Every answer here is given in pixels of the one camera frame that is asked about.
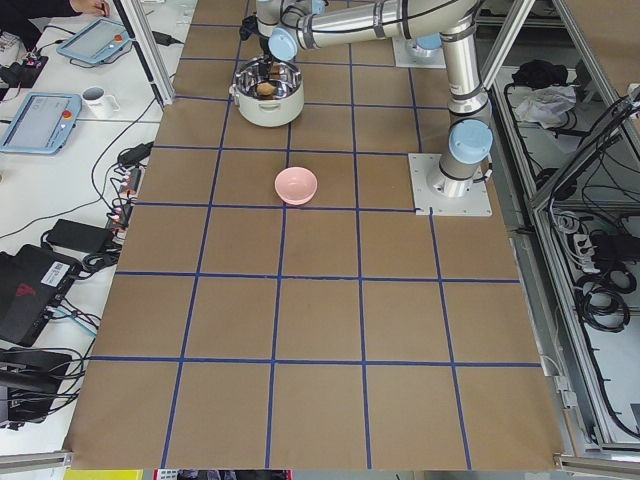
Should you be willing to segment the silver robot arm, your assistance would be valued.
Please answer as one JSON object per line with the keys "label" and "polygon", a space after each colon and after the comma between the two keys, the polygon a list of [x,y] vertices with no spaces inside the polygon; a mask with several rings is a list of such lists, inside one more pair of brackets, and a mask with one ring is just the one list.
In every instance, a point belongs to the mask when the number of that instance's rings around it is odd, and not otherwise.
{"label": "silver robot arm", "polygon": [[266,53],[295,59],[303,50],[398,42],[409,60],[441,56],[443,71],[418,68],[420,99],[449,94],[447,147],[425,176],[440,198],[460,199],[477,181],[493,135],[490,102],[476,55],[477,1],[362,1],[330,8],[325,1],[258,1],[254,19]]}

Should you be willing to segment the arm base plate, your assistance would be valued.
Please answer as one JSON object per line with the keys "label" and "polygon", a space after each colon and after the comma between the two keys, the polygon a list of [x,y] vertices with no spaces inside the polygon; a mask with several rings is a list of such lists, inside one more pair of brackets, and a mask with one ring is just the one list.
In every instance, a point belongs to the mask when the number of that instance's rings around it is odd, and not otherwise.
{"label": "arm base plate", "polygon": [[442,41],[439,33],[404,39],[392,39],[395,66],[401,68],[445,69]]}
{"label": "arm base plate", "polygon": [[470,179],[452,180],[440,170],[440,154],[410,153],[409,173],[417,215],[490,217],[492,208],[481,168]]}

